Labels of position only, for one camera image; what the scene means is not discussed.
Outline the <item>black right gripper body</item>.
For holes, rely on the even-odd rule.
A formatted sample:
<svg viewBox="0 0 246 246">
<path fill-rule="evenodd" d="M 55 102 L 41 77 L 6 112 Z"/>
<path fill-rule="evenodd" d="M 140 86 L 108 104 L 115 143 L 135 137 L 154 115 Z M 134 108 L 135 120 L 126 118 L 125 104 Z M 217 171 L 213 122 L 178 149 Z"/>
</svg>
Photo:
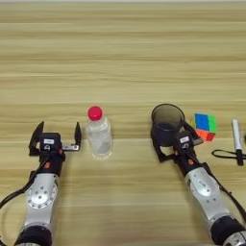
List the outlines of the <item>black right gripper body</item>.
<svg viewBox="0 0 246 246">
<path fill-rule="evenodd" d="M 199 168 L 202 164 L 197 160 L 194 147 L 202 144 L 203 139 L 192 140 L 189 136 L 175 138 L 173 141 L 173 153 L 166 155 L 166 160 L 173 160 L 186 176 L 190 171 Z"/>
</svg>

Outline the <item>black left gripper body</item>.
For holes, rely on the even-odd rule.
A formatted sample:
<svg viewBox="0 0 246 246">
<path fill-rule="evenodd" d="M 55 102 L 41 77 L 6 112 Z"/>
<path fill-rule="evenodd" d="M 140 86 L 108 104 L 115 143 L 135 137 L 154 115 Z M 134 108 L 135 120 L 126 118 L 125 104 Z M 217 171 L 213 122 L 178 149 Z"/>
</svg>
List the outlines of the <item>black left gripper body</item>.
<svg viewBox="0 0 246 246">
<path fill-rule="evenodd" d="M 29 155 L 31 157 L 39 157 L 39 167 L 37 170 L 33 170 L 30 176 L 34 177 L 37 174 L 47 173 L 54 174 L 59 177 L 62 172 L 62 164 L 65 162 L 65 153 L 77 152 L 79 150 L 80 146 L 75 144 L 60 146 L 57 150 L 50 150 L 47 147 L 38 150 L 36 147 L 31 147 Z"/>
</svg>

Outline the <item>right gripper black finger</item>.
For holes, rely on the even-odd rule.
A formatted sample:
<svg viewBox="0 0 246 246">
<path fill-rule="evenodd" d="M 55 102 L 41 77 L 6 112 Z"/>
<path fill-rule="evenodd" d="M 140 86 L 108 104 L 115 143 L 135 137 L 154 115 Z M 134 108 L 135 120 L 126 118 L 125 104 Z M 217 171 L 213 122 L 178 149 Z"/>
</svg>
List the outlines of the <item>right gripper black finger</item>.
<svg viewBox="0 0 246 246">
<path fill-rule="evenodd" d="M 158 159 L 159 160 L 166 160 L 166 155 L 161 151 L 160 146 L 158 144 L 158 141 L 155 138 L 154 131 L 152 129 L 151 129 L 151 138 L 152 138 L 153 147 L 156 151 Z"/>
<path fill-rule="evenodd" d="M 182 135 L 188 135 L 192 140 L 198 140 L 200 138 L 194 130 L 194 128 L 191 125 L 189 125 L 186 121 L 182 122 L 180 133 Z"/>
</svg>

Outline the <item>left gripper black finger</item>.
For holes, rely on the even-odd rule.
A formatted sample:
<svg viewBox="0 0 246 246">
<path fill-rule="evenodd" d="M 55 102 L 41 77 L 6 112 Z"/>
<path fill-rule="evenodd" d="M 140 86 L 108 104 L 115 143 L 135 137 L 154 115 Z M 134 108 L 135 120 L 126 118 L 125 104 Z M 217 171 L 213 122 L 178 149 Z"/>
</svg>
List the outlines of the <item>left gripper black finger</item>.
<svg viewBox="0 0 246 246">
<path fill-rule="evenodd" d="M 30 154 L 38 154 L 39 150 L 37 148 L 37 144 L 40 142 L 40 137 L 43 132 L 44 122 L 40 122 L 36 129 L 34 130 L 30 143 L 29 143 L 29 153 Z"/>
<path fill-rule="evenodd" d="M 79 122 L 77 122 L 77 124 L 76 124 L 74 139 L 75 139 L 75 145 L 78 145 L 79 147 L 81 147 L 82 130 L 81 130 Z"/>
</svg>

